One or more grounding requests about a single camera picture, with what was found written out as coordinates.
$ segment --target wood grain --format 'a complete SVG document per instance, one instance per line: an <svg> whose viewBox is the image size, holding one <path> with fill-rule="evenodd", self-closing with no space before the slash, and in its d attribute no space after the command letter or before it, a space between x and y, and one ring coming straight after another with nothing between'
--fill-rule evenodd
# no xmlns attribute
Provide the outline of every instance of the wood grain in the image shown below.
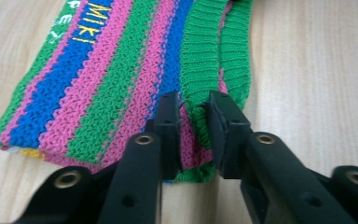
<svg viewBox="0 0 358 224"><path fill-rule="evenodd" d="M63 1L0 0L0 116ZM358 165L358 1L255 0L245 114L324 175ZM59 166L0 152L0 223ZM162 223L250 223L238 181L163 188Z"/></svg>

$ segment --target knitted scarf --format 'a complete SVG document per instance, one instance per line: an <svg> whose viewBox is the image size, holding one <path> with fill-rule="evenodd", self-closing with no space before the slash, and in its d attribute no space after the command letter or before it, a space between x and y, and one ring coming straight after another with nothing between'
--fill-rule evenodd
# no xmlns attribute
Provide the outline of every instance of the knitted scarf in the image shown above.
<svg viewBox="0 0 358 224"><path fill-rule="evenodd" d="M67 0L0 119L0 149L98 172L179 91L175 181L213 177L210 90L244 107L252 0Z"/></svg>

